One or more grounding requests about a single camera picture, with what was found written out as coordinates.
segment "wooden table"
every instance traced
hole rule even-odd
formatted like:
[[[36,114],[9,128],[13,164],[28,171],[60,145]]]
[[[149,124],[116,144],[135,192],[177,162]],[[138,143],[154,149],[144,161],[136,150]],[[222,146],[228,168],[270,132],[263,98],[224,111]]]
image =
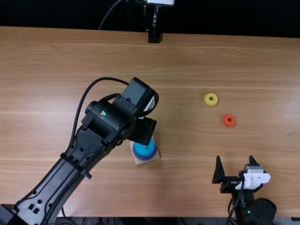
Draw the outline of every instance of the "wooden table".
[[[1,27],[0,203],[54,165],[102,76],[136,76],[159,93],[150,117],[161,159],[136,167],[124,142],[72,194],[68,216],[226,217],[231,196],[211,183],[217,155],[232,176],[253,155],[272,176],[255,197],[278,217],[300,216],[300,40],[270,37],[164,34],[157,45],[146,33]],[[102,82],[83,108],[123,89]],[[222,124],[228,113],[236,126]]]

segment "black cable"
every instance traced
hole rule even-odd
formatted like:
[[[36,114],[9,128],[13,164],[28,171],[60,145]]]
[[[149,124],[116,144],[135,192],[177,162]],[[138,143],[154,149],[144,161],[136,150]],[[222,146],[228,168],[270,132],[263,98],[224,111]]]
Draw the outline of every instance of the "black cable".
[[[239,202],[239,200],[240,200],[240,195],[241,195],[241,193],[242,193],[242,191],[243,191],[243,189],[244,189],[244,185],[245,185],[245,182],[242,181],[242,186],[241,186],[241,188],[240,188],[239,195],[238,195],[238,197],[237,197],[237,199],[236,199],[236,201],[235,201],[235,204],[234,204],[233,208],[232,208],[231,211],[230,211],[230,214],[229,214],[229,216],[228,216],[228,218],[227,218],[227,221],[226,221],[225,225],[229,225],[231,216],[233,215],[233,212],[234,212],[235,208],[237,207],[238,202]]]
[[[101,223],[102,225],[104,225],[104,223],[103,223],[103,221],[102,221],[102,217],[98,217],[98,219],[99,219],[99,225],[100,225],[100,223]]]
[[[75,170],[75,168],[71,170],[71,172],[67,175],[67,177],[62,181],[62,183],[57,187],[57,189],[54,191],[54,193],[50,196],[50,198],[48,199],[48,201],[46,202],[46,204],[44,206],[44,216],[45,216],[45,222],[47,225],[51,225],[48,223],[48,218],[46,215],[47,205],[48,205],[49,201],[53,198],[53,196],[56,194],[56,192],[60,189],[60,187],[66,182],[66,180],[69,178],[69,176],[74,172],[74,170]],[[76,223],[73,220],[71,220],[70,218],[65,217],[65,219],[72,221],[76,225]]]
[[[112,77],[100,77],[96,80],[94,80],[93,83],[91,83],[88,88],[85,90],[85,92],[83,93],[81,99],[80,99],[80,102],[79,102],[79,105],[78,105],[78,108],[77,108],[77,111],[76,111],[76,114],[75,114],[75,118],[74,118],[74,123],[73,123],[73,128],[72,128],[72,134],[71,134],[71,138],[70,138],[70,142],[69,142],[69,146],[70,144],[72,143],[72,140],[74,139],[75,137],[75,134],[76,134],[76,128],[77,128],[77,123],[78,123],[78,119],[79,119],[79,114],[80,114],[80,111],[81,111],[81,108],[83,106],[83,102],[85,100],[85,97],[87,96],[87,94],[89,93],[90,89],[98,82],[100,81],[104,81],[104,80],[108,80],[108,81],[117,81],[117,82],[120,82],[120,83],[123,83],[125,85],[129,85],[128,82],[126,81],[123,81],[123,80],[120,80],[120,79],[117,79],[117,78],[112,78]],[[67,217],[66,214],[65,214],[65,210],[64,210],[64,207],[61,208],[61,213],[63,215],[63,217]]]
[[[230,202],[229,202],[229,204],[228,204],[228,208],[227,208],[228,214],[230,214],[230,207],[231,207],[231,204],[232,204],[232,203],[233,203],[233,199],[231,198],[231,199],[230,199]]]
[[[182,217],[180,217],[180,220],[182,221],[183,225],[186,225],[186,222],[184,222]]]
[[[61,213],[62,213],[62,216],[63,216],[63,217],[67,217],[66,214],[65,214],[64,207],[61,208]]]
[[[232,225],[235,225],[235,223],[234,223],[234,221],[236,221],[236,220],[234,220],[234,219],[230,219],[230,223],[232,224]]]
[[[84,159],[86,158],[86,156],[89,155],[89,154],[91,154],[91,153],[93,153],[93,151],[92,151],[92,152],[87,152],[87,153],[82,157],[82,159],[79,161],[79,163],[81,163],[81,161],[84,160]],[[63,182],[61,183],[61,185],[69,178],[69,176],[71,175],[71,173],[72,173],[74,170],[75,170],[75,168],[67,175],[67,177],[66,177],[66,178],[63,180]],[[47,201],[47,203],[45,204],[45,207],[44,207],[45,215],[46,215],[46,206],[48,205],[50,199]],[[76,223],[75,223],[73,220],[71,220],[71,218],[69,218],[69,217],[64,217],[63,219],[70,220],[70,221],[72,221],[72,222],[76,225]],[[55,223],[49,224],[49,223],[48,223],[47,217],[45,217],[45,221],[46,221],[46,224],[47,224],[47,225],[53,225],[53,224],[55,224]]]
[[[98,30],[101,30],[102,28],[102,25],[104,23],[104,21],[106,20],[106,18],[108,17],[108,15],[111,13],[111,11],[113,10],[113,8],[115,8],[116,5],[118,5],[122,0],[117,0],[112,6],[111,8],[107,11],[107,13],[105,14],[105,16],[103,17],[101,23],[100,23],[100,26],[98,28]]]
[[[67,219],[67,220],[71,221],[73,224],[77,225],[77,224],[74,222],[74,220],[72,220],[72,219],[69,218],[69,217],[65,217],[64,219]]]
[[[20,204],[20,203],[22,203],[22,202],[24,202],[25,200],[35,198],[36,196],[38,196],[38,195],[42,192],[42,190],[44,189],[44,187],[43,187],[38,193],[36,193],[33,197],[29,197],[29,198],[23,197],[21,200],[17,201],[16,205],[17,205],[17,204]]]

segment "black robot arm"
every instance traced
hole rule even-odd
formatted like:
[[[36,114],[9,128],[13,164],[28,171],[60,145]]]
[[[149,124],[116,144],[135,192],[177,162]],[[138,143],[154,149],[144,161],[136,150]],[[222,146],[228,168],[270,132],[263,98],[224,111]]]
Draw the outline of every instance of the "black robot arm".
[[[87,107],[86,116],[68,149],[42,181],[15,205],[0,206],[0,225],[53,224],[64,203],[90,170],[123,140],[147,145],[156,121],[144,117],[158,94],[134,78],[122,95],[112,94]]]

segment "black wall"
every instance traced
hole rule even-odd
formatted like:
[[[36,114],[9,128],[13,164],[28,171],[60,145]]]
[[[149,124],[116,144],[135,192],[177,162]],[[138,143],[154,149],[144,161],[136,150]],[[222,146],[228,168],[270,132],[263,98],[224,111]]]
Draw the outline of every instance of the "black wall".
[[[116,0],[0,0],[0,25],[98,29]],[[300,37],[300,1],[175,0],[159,12],[163,32]],[[123,0],[103,30],[145,31],[143,8]]]

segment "orange ring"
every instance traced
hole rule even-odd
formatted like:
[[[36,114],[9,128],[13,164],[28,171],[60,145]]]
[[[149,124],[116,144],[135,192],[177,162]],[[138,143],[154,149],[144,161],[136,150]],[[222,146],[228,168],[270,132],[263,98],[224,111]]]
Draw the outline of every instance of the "orange ring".
[[[231,114],[227,114],[223,117],[223,123],[227,127],[233,127],[236,123],[236,118]]]

